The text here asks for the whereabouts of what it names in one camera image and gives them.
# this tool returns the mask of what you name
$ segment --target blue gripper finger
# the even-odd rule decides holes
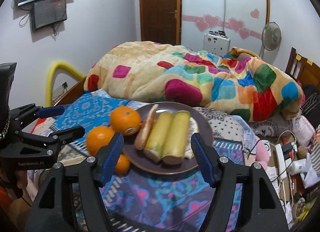
[[[46,119],[54,116],[60,116],[64,113],[64,106],[55,106],[39,109],[36,116],[40,119]]]
[[[216,182],[214,178],[214,170],[203,146],[207,145],[204,143],[201,135],[199,133],[194,133],[191,136],[191,148],[193,154],[196,157],[204,181],[212,186]]]
[[[99,184],[105,186],[107,182],[109,182],[113,176],[113,173],[116,168],[116,164],[121,155],[121,151],[124,145],[123,135],[120,133],[115,133],[113,138],[111,139],[108,146],[105,148],[109,149],[109,153],[103,162],[101,170],[99,170],[100,178]]]

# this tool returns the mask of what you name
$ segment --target pink stuffed toy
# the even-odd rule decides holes
[[[270,160],[268,150],[263,142],[260,140],[256,145],[256,161],[262,165],[266,170],[268,167],[268,162]]]

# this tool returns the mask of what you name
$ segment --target wooden door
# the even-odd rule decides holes
[[[177,0],[140,0],[141,39],[176,44]]]

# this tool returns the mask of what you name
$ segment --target fan grille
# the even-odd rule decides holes
[[[275,50],[281,42],[281,30],[278,24],[270,22],[266,24],[262,32],[262,44],[263,47],[272,51]]]

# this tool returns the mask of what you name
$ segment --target plate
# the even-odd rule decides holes
[[[143,106],[137,109],[137,111],[141,116],[141,121],[147,118],[148,113],[154,104],[159,105],[159,108],[156,113],[157,117],[164,111],[170,111],[173,113],[180,110],[189,111],[191,117],[193,117],[197,122],[199,133],[203,137],[205,143],[207,145],[213,144],[212,130],[208,121],[205,119],[205,117],[201,113],[184,104],[180,104],[176,102],[158,102],[158,103],[148,104],[146,106]],[[164,175],[180,174],[180,173],[190,171],[198,166],[195,157],[193,157],[190,160],[184,158],[184,160],[182,161],[182,164],[178,166],[168,167],[168,166],[164,166],[161,162],[155,163],[152,160],[146,158],[142,150],[140,151],[135,149],[134,140],[136,136],[137,134],[124,137],[123,153],[129,158],[130,162],[133,165],[137,166],[138,168],[144,171],[147,171],[153,174],[164,174]]]

